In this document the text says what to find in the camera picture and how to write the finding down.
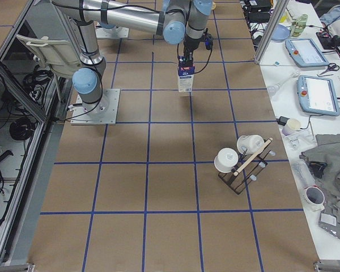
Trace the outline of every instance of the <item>blue joint cap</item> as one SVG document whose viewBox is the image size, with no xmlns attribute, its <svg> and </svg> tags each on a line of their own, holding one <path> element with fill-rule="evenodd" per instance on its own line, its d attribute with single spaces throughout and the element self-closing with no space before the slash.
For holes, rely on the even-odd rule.
<svg viewBox="0 0 340 272">
<path fill-rule="evenodd" d="M 116 25 L 114 24 L 104 24 L 102 22 L 98 22 L 100 24 L 101 27 L 105 28 L 105 29 L 112 29 L 114 28 Z"/>
<path fill-rule="evenodd" d="M 169 23 L 163 31 L 164 39 L 169 44 L 180 43 L 185 34 L 185 26 L 182 22 Z"/>
<path fill-rule="evenodd" d="M 194 0 L 194 5 L 198 11 L 209 16 L 211 12 L 212 0 Z"/>
<path fill-rule="evenodd" d="M 72 77 L 74 88 L 82 95 L 90 94 L 97 85 L 97 75 L 91 69 L 81 68 Z"/>
</svg>

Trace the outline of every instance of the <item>paper cup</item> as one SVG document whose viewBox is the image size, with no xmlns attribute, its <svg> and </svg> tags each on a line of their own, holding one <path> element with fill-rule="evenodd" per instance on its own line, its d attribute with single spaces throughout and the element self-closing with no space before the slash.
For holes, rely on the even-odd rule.
<svg viewBox="0 0 340 272">
<path fill-rule="evenodd" d="M 325 208 L 325 195 L 316 185 L 305 188 L 302 199 L 312 211 L 322 211 Z"/>
<path fill-rule="evenodd" d="M 242 135 L 237 141 L 238 152 L 247 155 L 255 153 L 265 143 L 259 135 Z"/>
<path fill-rule="evenodd" d="M 297 119 L 288 119 L 285 126 L 282 129 L 282 133 L 285 136 L 291 135 L 295 132 L 297 132 L 298 130 L 300 130 L 301 128 L 301 123 L 299 120 Z"/>
<path fill-rule="evenodd" d="M 223 148 L 214 159 L 215 168 L 221 173 L 230 173 L 238 162 L 238 153 L 231 148 Z"/>
</svg>

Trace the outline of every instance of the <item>white table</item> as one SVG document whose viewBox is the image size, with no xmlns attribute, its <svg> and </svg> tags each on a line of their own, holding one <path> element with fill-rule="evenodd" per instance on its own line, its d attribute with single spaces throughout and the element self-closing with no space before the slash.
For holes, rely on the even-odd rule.
<svg viewBox="0 0 340 272">
<path fill-rule="evenodd" d="M 321 26 L 321 23 L 311 4 L 299 3 L 299 5 L 303 13 L 306 13 L 309 16 L 307 22 L 308 25 L 312 24 L 314 26 Z M 318 32 L 318 30 L 318 28 L 307 27 L 300 37 L 312 38 L 320 47 L 320 49 L 323 50 L 315 34 Z M 336 64 L 340 65 L 340 59 L 336 53 L 326 54 L 325 57 L 329 60 L 329 62 L 335 62 Z M 278 61 L 280 65 L 275 66 L 275 61 Z M 266 86 L 274 85 L 280 82 L 282 79 L 291 75 L 292 72 L 296 71 L 296 69 L 299 69 L 303 75 L 311 76 L 316 76 L 317 73 L 325 70 L 324 67 L 321 67 L 318 70 L 315 70 L 315 68 L 298 68 L 289 56 L 288 51 L 286 51 L 284 42 L 273 41 L 270 43 L 260 66 Z M 340 71 L 332 72 L 331 74 L 334 75 L 330 76 L 329 78 L 333 80 L 336 94 L 338 97 L 340 97 Z M 309 114 L 304 113 L 299 105 L 296 81 L 296 78 L 292 78 L 287 81 L 280 88 L 280 90 L 273 97 L 271 97 L 271 103 L 274 113 L 277 117 L 285 116 L 288 118 L 296 118 L 301 122 L 302 127 L 305 127 L 307 125 Z M 311 118 L 311 123 L 315 134 L 340 133 L 340 116 L 313 117 Z M 302 151 L 316 146 L 316 144 L 309 144 L 308 146 L 301 145 L 298 150 L 294 150 L 291 148 L 287 140 L 283 140 L 291 165 L 299 160 L 299 155 Z M 305 184 L 305 182 L 302 182 L 299 179 L 296 173 L 294 173 L 294 177 L 299 191 L 302 191 L 305 186 L 312 185 L 312 179 L 308 180 L 308 184 Z M 321 260 L 340 260 L 340 240 L 327 233 L 317 225 L 320 212 L 313 212 L 306 206 L 304 206 L 304 211 L 319 258 Z"/>
</svg>

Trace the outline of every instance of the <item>tag label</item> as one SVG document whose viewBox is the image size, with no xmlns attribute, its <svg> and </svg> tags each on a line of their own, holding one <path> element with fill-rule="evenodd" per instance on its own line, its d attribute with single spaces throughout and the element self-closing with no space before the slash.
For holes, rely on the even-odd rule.
<svg viewBox="0 0 340 272">
<path fill-rule="evenodd" d="M 329 215 L 329 214 L 321 214 L 321 219 L 322 222 L 336 226 L 336 217 Z"/>
<path fill-rule="evenodd" d="M 179 92 L 191 92 L 193 88 L 195 66 L 179 67 L 177 87 Z"/>
</svg>

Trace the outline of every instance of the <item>blue lid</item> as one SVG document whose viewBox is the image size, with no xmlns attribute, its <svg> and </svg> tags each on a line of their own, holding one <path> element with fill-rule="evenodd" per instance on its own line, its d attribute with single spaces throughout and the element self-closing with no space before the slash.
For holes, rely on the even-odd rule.
<svg viewBox="0 0 340 272">
<path fill-rule="evenodd" d="M 105 28 L 105 29 L 112 29 L 114 28 L 116 25 L 114 24 L 104 24 L 102 22 L 98 22 L 100 24 L 101 27 Z"/>
<path fill-rule="evenodd" d="M 73 74 L 72 82 L 77 92 L 86 95 L 96 88 L 97 76 L 91 69 L 81 68 Z"/>
<path fill-rule="evenodd" d="M 212 0 L 194 0 L 194 5 L 198 11 L 209 16 L 211 12 Z"/>
<path fill-rule="evenodd" d="M 169 23 L 163 31 L 164 39 L 169 44 L 180 43 L 185 34 L 185 26 L 182 22 Z"/>
<path fill-rule="evenodd" d="M 274 41 L 284 41 L 290 35 L 290 30 L 284 25 L 278 24 L 276 29 L 272 34 L 272 40 Z"/>
</svg>

